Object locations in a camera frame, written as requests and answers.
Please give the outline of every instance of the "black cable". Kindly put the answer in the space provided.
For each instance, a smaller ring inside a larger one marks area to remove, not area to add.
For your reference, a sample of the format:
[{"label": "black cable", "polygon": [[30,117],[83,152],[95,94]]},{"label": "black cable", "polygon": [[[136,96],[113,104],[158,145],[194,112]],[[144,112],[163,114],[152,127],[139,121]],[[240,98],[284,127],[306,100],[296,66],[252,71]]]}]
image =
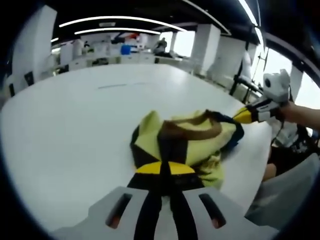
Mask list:
[{"label": "black cable", "polygon": [[270,144],[270,145],[274,144],[274,142],[275,142],[275,140],[277,139],[277,137],[279,136],[279,134],[280,134],[281,130],[284,128],[284,125],[285,125],[285,121],[282,121],[282,122],[281,122],[280,130],[279,130],[279,131],[278,131],[278,133],[275,135],[275,137],[272,139],[272,141],[271,141],[271,144]]}]

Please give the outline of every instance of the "white table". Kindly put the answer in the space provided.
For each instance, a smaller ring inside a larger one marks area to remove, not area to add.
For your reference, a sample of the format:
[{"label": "white table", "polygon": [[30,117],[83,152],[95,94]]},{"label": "white table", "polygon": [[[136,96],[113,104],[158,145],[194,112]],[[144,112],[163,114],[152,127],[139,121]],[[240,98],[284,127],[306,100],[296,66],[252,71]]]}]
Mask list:
[{"label": "white table", "polygon": [[[5,162],[27,209],[52,231],[77,224],[92,204],[128,184],[135,170],[131,134],[150,110],[168,119],[205,109],[233,116],[242,106],[169,65],[71,71],[37,82],[5,104]],[[271,128],[266,123],[243,128],[243,139],[223,161],[221,192],[245,214],[265,171]]]}]

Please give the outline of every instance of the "person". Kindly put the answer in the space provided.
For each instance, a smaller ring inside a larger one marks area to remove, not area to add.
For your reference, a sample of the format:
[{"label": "person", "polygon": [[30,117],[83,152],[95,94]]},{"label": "person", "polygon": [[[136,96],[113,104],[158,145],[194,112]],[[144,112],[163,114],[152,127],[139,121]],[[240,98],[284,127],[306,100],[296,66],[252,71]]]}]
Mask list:
[{"label": "person", "polygon": [[[280,109],[280,112],[287,122],[320,131],[320,109],[311,109],[289,102]],[[290,170],[307,157],[306,153],[294,153],[289,148],[272,146],[262,181],[267,181]]]},{"label": "person", "polygon": [[155,55],[164,53],[166,51],[167,47],[166,39],[163,37],[160,41],[158,41],[155,45],[155,48],[153,49],[153,53]]}]

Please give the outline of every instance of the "white wall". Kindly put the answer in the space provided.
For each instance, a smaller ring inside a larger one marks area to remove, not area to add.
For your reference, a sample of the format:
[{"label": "white wall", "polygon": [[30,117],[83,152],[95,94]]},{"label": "white wall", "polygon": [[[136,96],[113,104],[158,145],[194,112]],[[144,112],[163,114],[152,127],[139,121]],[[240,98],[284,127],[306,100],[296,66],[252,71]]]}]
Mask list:
[{"label": "white wall", "polygon": [[221,31],[219,28],[210,25],[210,32],[207,39],[205,56],[203,58],[202,70],[207,72],[212,64],[215,63],[216,55],[220,42]]},{"label": "white wall", "polygon": [[89,35],[82,35],[80,39],[83,42],[88,41],[88,44],[91,46],[94,43],[102,42],[107,40],[107,36],[110,36],[111,39],[114,39],[119,32],[103,32],[103,33],[95,33],[95,34],[89,34]]},{"label": "white wall", "polygon": [[[249,44],[248,53],[251,61],[255,57],[256,48],[256,45]],[[210,68],[210,74],[213,80],[215,80],[214,78],[233,79],[239,70],[245,51],[245,41],[221,36],[215,55],[215,62]]]},{"label": "white wall", "polygon": [[312,109],[320,109],[320,88],[307,74],[302,74],[300,89],[295,103]]},{"label": "white wall", "polygon": [[148,44],[148,34],[145,33],[140,33],[140,41],[139,43],[143,46],[146,46]]},{"label": "white wall", "polygon": [[14,44],[12,74],[15,92],[28,85],[24,75],[33,71],[34,82],[40,80],[47,57],[51,54],[53,28],[57,12],[48,6],[37,10],[25,23]]},{"label": "white wall", "polygon": [[148,35],[148,41],[146,43],[146,47],[152,49],[156,43],[159,41],[160,35]]}]

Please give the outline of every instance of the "yellow cloth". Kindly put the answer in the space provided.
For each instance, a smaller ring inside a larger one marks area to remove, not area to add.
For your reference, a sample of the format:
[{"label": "yellow cloth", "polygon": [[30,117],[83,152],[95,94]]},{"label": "yellow cloth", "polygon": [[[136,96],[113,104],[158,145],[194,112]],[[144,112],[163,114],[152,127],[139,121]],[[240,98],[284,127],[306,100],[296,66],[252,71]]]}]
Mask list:
[{"label": "yellow cloth", "polygon": [[[188,116],[173,116],[172,120],[192,119],[202,115],[203,112],[196,111]],[[148,154],[161,161],[157,135],[161,129],[163,121],[156,111],[151,111],[146,115],[139,125],[139,136],[135,141],[135,145],[146,151]],[[198,169],[201,173],[199,177],[204,186],[213,186],[220,188],[224,179],[224,172],[220,161],[220,149],[225,146],[232,138],[236,131],[236,126],[227,122],[220,122],[221,133],[216,137],[204,140],[189,140],[187,145],[187,154],[185,164],[193,167],[199,164],[204,159],[209,157],[209,160],[202,163]],[[189,122],[177,124],[177,126],[186,130],[206,131],[212,128],[209,119],[201,124],[194,125]]]}]

